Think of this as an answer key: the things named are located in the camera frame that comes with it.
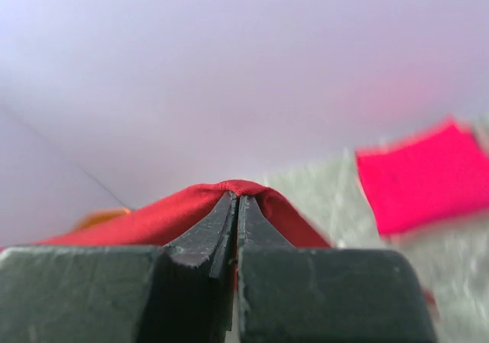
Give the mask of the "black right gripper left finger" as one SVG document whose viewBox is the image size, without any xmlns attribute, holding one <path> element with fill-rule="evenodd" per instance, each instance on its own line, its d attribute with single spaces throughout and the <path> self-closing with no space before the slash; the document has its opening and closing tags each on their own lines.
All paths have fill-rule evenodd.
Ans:
<svg viewBox="0 0 489 343">
<path fill-rule="evenodd" d="M 158 246 L 10 247 L 3 342 L 223 342 L 232 327 L 238 198 Z"/>
</svg>

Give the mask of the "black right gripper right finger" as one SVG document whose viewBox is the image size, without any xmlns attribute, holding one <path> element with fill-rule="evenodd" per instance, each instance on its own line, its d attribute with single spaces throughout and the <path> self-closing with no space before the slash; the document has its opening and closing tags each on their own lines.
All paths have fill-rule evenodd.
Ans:
<svg viewBox="0 0 489 343">
<path fill-rule="evenodd" d="M 298 248 L 244 196 L 238 211 L 243 342 L 434 342 L 418 277 L 399 252 Z"/>
</svg>

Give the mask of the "dark red t-shirt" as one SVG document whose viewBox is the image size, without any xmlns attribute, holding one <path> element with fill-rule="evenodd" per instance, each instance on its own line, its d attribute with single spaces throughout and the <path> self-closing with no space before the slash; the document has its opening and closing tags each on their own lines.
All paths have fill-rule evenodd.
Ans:
<svg viewBox="0 0 489 343">
<path fill-rule="evenodd" d="M 292 204 L 275 189 L 248 180 L 225 180 L 196 184 L 146 205 L 130 214 L 64 235 L 38 241 L 48 245 L 165 245 L 207 216 L 226 192 L 251 196 L 262 214 L 292 245 L 330 248 L 321 235 Z"/>
</svg>

